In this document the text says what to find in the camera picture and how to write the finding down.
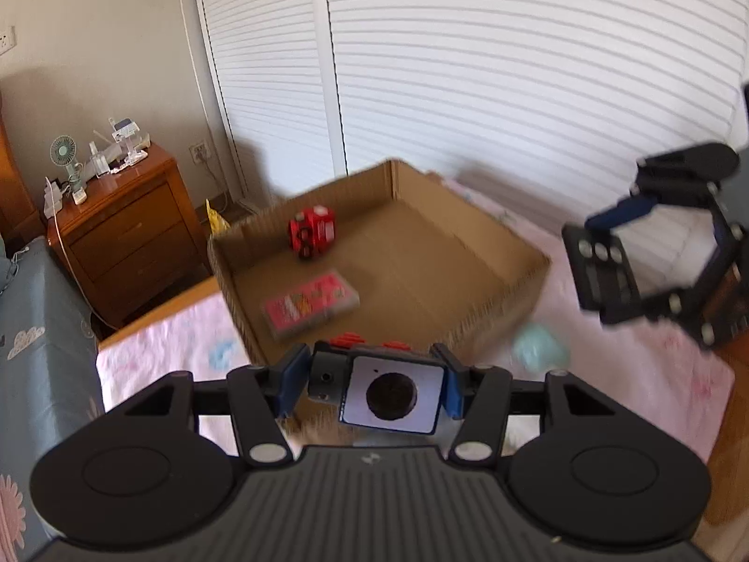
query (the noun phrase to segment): wall outlet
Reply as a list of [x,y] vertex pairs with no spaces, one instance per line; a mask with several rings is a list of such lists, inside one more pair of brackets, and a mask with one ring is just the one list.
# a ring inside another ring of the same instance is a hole
[[0,54],[10,51],[16,45],[16,32],[12,25],[0,29]]
[[200,164],[205,163],[211,158],[211,151],[208,149],[208,144],[205,141],[201,141],[199,144],[190,146],[190,155],[195,164]]

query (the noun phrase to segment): white plug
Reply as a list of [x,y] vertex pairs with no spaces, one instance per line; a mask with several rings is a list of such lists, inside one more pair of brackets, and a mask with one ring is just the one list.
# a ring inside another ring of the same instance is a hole
[[16,31],[12,25],[0,30],[0,54],[10,51],[16,45]]

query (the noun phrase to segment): pink bedsheet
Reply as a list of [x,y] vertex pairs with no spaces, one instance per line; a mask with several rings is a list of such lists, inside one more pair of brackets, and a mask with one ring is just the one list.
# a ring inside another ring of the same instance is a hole
[[[558,237],[477,192],[457,183],[448,185],[551,258],[533,319],[568,345],[571,370],[707,460],[718,437],[733,371],[665,321],[652,325],[638,320],[604,329],[597,316],[580,312]],[[486,349],[482,363],[501,365],[505,354],[500,348]],[[110,409],[170,371],[190,370],[196,380],[212,380],[247,362],[226,304],[216,294],[105,349],[99,353],[97,367],[104,404]],[[201,419],[201,434],[236,453],[227,418]],[[513,439],[520,445],[532,436],[520,432]]]

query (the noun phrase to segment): red toy block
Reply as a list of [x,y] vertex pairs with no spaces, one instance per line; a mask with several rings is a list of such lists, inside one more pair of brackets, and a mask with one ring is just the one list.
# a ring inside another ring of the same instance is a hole
[[322,253],[335,239],[336,214],[322,205],[299,211],[288,223],[289,245],[302,260]]

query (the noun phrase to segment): nightstand drawer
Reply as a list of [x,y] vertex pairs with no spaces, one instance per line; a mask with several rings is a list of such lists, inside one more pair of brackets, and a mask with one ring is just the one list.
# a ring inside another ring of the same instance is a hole
[[163,184],[103,221],[70,249],[86,274],[97,279],[181,219],[169,186]]
[[185,274],[196,248],[183,223],[172,226],[95,281],[111,305],[129,313]]

